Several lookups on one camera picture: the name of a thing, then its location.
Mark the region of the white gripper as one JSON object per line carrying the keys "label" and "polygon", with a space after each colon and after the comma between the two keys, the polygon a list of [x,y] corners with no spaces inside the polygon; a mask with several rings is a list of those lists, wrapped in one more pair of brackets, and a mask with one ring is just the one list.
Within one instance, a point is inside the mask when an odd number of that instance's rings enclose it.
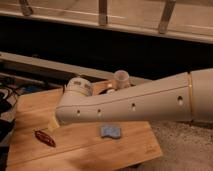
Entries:
{"label": "white gripper", "polygon": [[[93,94],[93,85],[87,79],[75,77],[68,82],[65,88],[65,94],[73,96],[91,96]],[[48,130],[54,131],[59,127],[60,124],[58,123],[56,117],[52,116],[49,119]]]}

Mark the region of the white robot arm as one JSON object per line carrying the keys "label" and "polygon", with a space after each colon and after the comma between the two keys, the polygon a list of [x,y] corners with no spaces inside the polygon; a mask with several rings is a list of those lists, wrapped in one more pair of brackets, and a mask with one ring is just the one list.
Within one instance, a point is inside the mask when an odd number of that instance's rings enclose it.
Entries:
{"label": "white robot arm", "polygon": [[51,117],[53,131],[71,123],[123,121],[213,122],[213,68],[181,73],[95,95],[84,78],[71,79]]}

